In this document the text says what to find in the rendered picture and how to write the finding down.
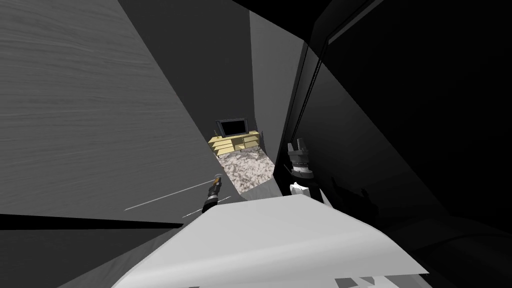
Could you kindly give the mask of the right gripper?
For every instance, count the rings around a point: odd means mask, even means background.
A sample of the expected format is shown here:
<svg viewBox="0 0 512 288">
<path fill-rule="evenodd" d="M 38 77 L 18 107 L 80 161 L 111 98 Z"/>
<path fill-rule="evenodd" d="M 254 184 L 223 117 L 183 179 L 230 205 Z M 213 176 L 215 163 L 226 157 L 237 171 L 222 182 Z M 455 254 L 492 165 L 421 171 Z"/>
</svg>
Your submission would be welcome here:
<svg viewBox="0 0 512 288">
<path fill-rule="evenodd" d="M 306 147 L 305 141 L 303 138 L 297 139 L 297 149 L 294 149 L 292 143 L 287 144 L 287 155 L 289 159 L 294 164 L 307 164 L 309 163 L 309 151 Z"/>
</svg>

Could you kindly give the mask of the yellow television cabinet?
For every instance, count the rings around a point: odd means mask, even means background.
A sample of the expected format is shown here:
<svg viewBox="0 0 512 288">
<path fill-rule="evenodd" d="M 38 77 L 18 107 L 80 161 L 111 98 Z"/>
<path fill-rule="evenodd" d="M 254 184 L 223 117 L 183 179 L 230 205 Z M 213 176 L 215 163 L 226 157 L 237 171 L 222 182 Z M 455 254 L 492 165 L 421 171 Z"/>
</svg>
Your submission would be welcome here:
<svg viewBox="0 0 512 288">
<path fill-rule="evenodd" d="M 260 133 L 249 129 L 247 118 L 216 120 L 215 123 L 215 136 L 207 144 L 216 157 L 260 147 Z"/>
</svg>

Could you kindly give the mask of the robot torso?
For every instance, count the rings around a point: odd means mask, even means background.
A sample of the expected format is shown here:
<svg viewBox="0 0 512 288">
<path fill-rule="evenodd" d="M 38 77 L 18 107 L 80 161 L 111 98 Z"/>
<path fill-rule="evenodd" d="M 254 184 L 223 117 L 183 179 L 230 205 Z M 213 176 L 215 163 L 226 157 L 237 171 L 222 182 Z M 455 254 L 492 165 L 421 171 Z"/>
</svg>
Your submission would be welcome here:
<svg viewBox="0 0 512 288">
<path fill-rule="evenodd" d="M 378 229 L 297 194 L 210 208 L 112 288 L 336 288 L 425 273 Z"/>
</svg>

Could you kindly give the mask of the grey wooden door leaf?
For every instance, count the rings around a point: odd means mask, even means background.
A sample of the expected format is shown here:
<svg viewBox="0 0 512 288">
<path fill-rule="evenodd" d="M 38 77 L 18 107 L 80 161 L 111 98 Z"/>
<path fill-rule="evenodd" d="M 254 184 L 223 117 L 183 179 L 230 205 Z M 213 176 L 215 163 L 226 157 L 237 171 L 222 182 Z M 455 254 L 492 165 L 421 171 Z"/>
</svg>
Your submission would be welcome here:
<svg viewBox="0 0 512 288">
<path fill-rule="evenodd" d="M 117 0 L 0 0 L 0 213 L 187 223 L 218 170 Z"/>
</svg>

